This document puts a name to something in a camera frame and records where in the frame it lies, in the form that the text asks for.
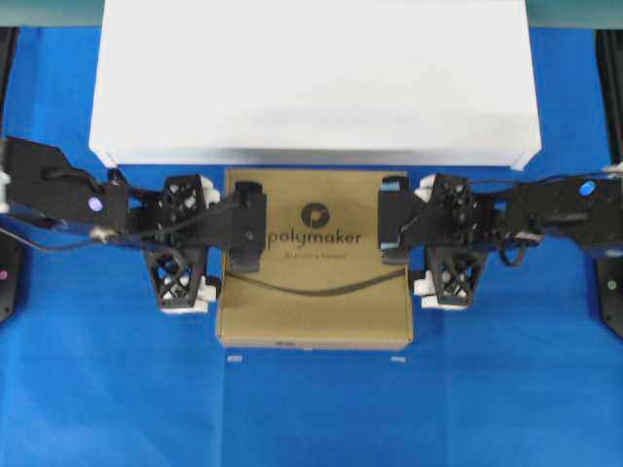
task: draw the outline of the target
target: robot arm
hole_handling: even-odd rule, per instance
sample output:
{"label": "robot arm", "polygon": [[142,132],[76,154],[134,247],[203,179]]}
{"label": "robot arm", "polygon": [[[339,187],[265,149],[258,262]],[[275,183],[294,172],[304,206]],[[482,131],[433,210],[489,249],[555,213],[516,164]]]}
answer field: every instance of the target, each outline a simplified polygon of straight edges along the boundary
{"label": "robot arm", "polygon": [[238,183],[226,199],[199,175],[167,178],[155,192],[130,186],[113,169],[100,184],[59,149],[15,138],[2,141],[0,156],[5,215],[85,235],[87,243],[143,250],[163,311],[205,311],[216,300],[220,281],[206,271],[209,248],[227,251],[232,270],[260,266],[267,200],[258,184]]}
{"label": "robot arm", "polygon": [[[546,235],[570,238],[588,254],[623,248],[622,186],[603,173],[516,183],[476,193],[466,178],[436,174],[411,192],[409,180],[385,179],[379,191],[379,246],[389,264],[408,264],[423,247],[425,270],[415,274],[422,307],[472,305],[491,252],[519,266]],[[509,250],[517,250],[511,259]]]}

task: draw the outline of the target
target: cardboard box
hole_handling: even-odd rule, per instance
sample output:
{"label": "cardboard box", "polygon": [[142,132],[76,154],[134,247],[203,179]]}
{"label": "cardboard box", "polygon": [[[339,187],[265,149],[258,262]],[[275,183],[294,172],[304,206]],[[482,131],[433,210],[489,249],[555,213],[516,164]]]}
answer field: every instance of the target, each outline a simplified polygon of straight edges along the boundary
{"label": "cardboard box", "polygon": [[521,168],[541,147],[524,0],[107,0],[90,147]]}
{"label": "cardboard box", "polygon": [[399,349],[413,340],[408,268],[382,263],[378,190],[395,173],[233,169],[268,196],[258,272],[224,259],[217,333],[227,346]]}

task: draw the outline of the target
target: green background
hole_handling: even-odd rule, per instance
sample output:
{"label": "green background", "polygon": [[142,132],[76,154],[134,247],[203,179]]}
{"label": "green background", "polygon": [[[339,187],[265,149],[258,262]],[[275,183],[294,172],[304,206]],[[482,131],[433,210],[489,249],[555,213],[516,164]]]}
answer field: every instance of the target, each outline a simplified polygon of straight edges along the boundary
{"label": "green background", "polygon": [[[0,25],[100,25],[104,0],[0,0]],[[623,28],[621,0],[528,0],[531,26]]]}

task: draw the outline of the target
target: blue led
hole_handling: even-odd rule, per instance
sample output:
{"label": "blue led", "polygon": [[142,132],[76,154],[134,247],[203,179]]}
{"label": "blue led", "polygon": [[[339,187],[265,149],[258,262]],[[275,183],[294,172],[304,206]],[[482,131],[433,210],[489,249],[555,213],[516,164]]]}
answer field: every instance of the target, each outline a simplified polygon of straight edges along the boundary
{"label": "blue led", "polygon": [[597,184],[593,180],[589,180],[580,185],[580,194],[584,197],[588,197],[593,194],[596,188]]}

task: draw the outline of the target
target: blue tablecloth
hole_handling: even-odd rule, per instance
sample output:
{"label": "blue tablecloth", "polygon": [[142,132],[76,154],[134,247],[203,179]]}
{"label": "blue tablecloth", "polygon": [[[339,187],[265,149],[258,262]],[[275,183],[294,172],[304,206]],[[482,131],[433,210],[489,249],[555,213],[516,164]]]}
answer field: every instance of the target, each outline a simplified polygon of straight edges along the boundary
{"label": "blue tablecloth", "polygon": [[[88,150],[98,38],[23,29],[4,129],[103,179]],[[535,29],[531,41],[543,151],[525,173],[450,171],[530,179],[608,163],[593,32]],[[409,170],[415,181],[435,169]],[[124,172],[154,189],[176,173],[223,180],[215,166]],[[567,241],[519,269],[491,258],[467,312],[416,304],[405,363],[224,350],[214,316],[159,313],[136,252],[28,252],[18,312],[0,328],[0,466],[623,465],[623,342]]]}

